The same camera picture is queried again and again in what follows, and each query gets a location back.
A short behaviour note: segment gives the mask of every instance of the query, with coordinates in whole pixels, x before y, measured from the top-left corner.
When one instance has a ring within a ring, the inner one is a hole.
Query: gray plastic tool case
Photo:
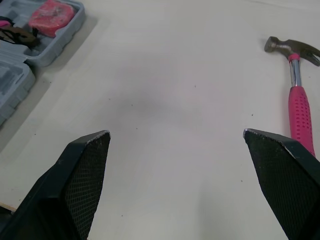
[[[31,32],[29,18],[44,2],[45,0],[0,0],[0,16],[10,18],[15,23],[14,27]],[[55,32],[56,37],[39,33],[37,38],[40,44],[31,49],[0,40],[0,126],[14,113],[15,107],[27,96],[36,80],[28,65],[50,65],[85,20],[82,3],[72,0],[58,2],[73,6],[75,16],[67,26]]]

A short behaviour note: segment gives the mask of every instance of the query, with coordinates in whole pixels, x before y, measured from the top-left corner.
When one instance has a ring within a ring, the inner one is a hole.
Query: rubber grip
[[[311,112],[305,89],[293,86],[289,94],[289,120],[291,138],[300,142],[313,156]]]

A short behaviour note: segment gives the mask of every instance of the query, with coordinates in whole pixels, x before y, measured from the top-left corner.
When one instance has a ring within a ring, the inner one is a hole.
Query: hammer
[[[267,53],[277,51],[289,61],[291,89],[288,106],[291,138],[300,142],[313,156],[316,156],[312,137],[310,106],[301,82],[300,58],[304,58],[319,67],[320,61],[317,57],[320,57],[320,51],[303,42],[280,41],[274,36],[269,37],[266,41],[264,51]]]

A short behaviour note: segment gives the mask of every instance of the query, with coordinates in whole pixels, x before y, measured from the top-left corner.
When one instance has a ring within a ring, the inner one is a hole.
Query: hammer head
[[[301,58],[308,60],[316,66],[320,66],[320,51],[313,46],[300,41],[287,40],[280,41],[277,37],[271,36],[266,41],[264,51],[272,53],[277,51],[283,54],[287,59],[292,54],[299,54]]]

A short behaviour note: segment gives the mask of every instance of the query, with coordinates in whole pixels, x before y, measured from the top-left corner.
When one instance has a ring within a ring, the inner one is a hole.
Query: table surface
[[[0,132],[17,208],[80,136],[111,132],[90,240],[285,240],[244,128],[290,135],[289,66],[269,36],[320,48],[317,0],[84,0],[82,29]],[[301,61],[320,154],[320,71]]]

